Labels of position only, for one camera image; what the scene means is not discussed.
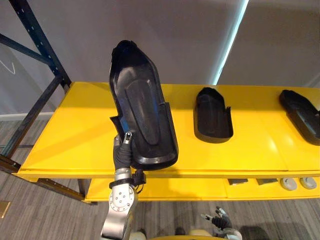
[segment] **black plastic tray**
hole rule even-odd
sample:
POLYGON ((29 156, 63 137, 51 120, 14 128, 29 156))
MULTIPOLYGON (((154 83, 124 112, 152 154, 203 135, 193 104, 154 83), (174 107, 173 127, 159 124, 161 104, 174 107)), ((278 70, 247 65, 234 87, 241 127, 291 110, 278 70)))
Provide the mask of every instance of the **black plastic tray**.
POLYGON ((132 41, 112 51, 110 89, 118 111, 111 117, 121 139, 132 132, 131 166, 158 170, 178 159, 178 144, 169 103, 165 102, 154 63, 132 41))
POLYGON ((279 100, 301 136, 307 142, 320 146, 320 117, 313 104, 292 90, 283 90, 279 100))
POLYGON ((198 93, 193 126, 195 136, 208 143, 223 143, 234 135, 231 108, 225 107, 224 97, 217 90, 204 87, 198 93))

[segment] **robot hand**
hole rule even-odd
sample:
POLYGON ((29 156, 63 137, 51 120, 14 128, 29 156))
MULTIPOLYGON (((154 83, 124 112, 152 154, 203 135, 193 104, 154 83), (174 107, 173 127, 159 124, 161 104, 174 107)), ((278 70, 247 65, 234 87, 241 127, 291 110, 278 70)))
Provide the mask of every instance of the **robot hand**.
POLYGON ((130 163, 132 133, 127 132, 123 143, 119 136, 114 138, 113 161, 115 166, 114 181, 109 187, 109 210, 104 221, 101 239, 127 240, 132 229, 133 212, 138 202, 134 188, 135 180, 131 174, 130 163))
POLYGON ((215 212, 219 216, 212 217, 208 214, 201 214, 202 218, 210 221, 218 228, 218 231, 215 231, 215 236, 227 240, 242 240, 241 233, 238 230, 232 228, 231 220, 226 211, 217 206, 215 212))

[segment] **lower shelf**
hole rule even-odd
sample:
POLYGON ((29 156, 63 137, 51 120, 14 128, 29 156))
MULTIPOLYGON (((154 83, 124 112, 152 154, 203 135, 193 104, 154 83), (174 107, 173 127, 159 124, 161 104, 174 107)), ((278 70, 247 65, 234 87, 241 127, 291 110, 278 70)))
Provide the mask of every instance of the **lower shelf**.
MULTIPOLYGON (((279 181, 258 185, 255 178, 237 185, 229 185, 224 178, 148 178, 139 201, 232 201, 232 200, 281 200, 320 198, 320 177, 315 189, 304 188, 298 178, 294 178, 297 189, 284 189, 279 181)), ((91 180, 85 198, 88 202, 108 201, 111 178, 91 180)))

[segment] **white wall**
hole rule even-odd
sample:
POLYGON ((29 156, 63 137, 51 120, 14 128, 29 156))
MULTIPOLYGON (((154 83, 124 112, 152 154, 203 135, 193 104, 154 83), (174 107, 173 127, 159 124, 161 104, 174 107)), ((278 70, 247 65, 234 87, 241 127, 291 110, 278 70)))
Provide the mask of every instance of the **white wall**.
MULTIPOLYGON (((242 0, 28 2, 72 81, 107 82, 112 49, 127 39, 154 61, 162 83, 210 84, 242 0)), ((304 86, 319 74, 318 1, 296 2, 249 2, 219 84, 304 86)), ((0 33, 36 51, 8 1, 0 1, 0 33)), ((0 64, 0 114, 27 112, 52 73, 6 46, 0 60, 16 68, 13 75, 0 64)), ((59 88, 44 111, 62 96, 59 88)))

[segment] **yellow shelf surface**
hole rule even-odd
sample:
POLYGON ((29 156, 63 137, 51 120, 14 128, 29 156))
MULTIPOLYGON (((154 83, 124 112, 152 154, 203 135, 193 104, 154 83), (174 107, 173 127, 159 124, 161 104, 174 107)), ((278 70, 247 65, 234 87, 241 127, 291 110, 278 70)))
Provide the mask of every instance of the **yellow shelf surface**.
MULTIPOLYGON (((257 180, 229 185, 223 178, 150 178, 138 195, 139 201, 228 201, 228 200, 280 200, 320 197, 320 178, 315 177, 317 188, 304 188, 298 178, 297 189, 288 191, 279 182, 258 185, 257 180)), ((108 201, 111 178, 91 180, 88 202, 108 201)))
MULTIPOLYGON (((195 137, 193 108, 204 85, 163 84, 170 103, 179 157, 148 178, 257 178, 320 176, 320 147, 306 142, 279 103, 283 89, 320 109, 320 89, 210 86, 231 106, 234 135, 224 143, 195 137)), ((74 82, 17 173, 34 178, 110 178, 114 175, 109 119, 117 115, 108 83, 74 82)))

